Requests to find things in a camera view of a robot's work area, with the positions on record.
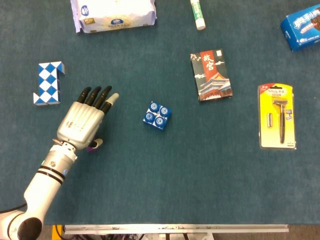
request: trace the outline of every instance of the glue stick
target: glue stick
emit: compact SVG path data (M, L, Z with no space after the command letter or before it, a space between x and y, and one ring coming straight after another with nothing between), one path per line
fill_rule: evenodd
M193 10L196 29L198 30L205 29L206 28L205 19L204 19L204 16L202 15L199 0L190 0L190 2Z

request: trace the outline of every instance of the blue snack box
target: blue snack box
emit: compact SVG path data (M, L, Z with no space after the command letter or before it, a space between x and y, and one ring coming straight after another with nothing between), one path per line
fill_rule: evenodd
M294 52L320 42L320 4L286 16L281 29Z

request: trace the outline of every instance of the black fingertip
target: black fingertip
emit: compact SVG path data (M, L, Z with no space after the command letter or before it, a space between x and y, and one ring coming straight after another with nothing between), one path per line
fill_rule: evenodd
M101 111L104 112L104 114L106 114L111 107L112 107L112 104L106 101L103 107L101 108Z
M86 100L86 97L88 96L88 93L90 92L91 87L86 87L85 89L83 89L83 91L81 92L80 96L78 97L77 102L83 104Z
M100 90L100 86L97 86L95 89L93 89L90 96L86 99L85 104L92 106Z
M100 96L97 98L94 107L96 109L100 109L101 105L104 103L108 93L111 91L112 86L107 86L102 93L100 94Z

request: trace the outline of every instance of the pagoda illustration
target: pagoda illustration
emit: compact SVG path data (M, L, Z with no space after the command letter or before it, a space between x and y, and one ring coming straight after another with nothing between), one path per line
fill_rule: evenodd
M198 93L200 101L232 96L230 80L218 72L209 81L200 85Z

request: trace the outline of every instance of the blue cube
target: blue cube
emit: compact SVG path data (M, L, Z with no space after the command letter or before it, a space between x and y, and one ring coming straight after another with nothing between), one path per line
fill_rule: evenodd
M152 101L142 121L145 124L163 131L170 118L171 112L170 108Z

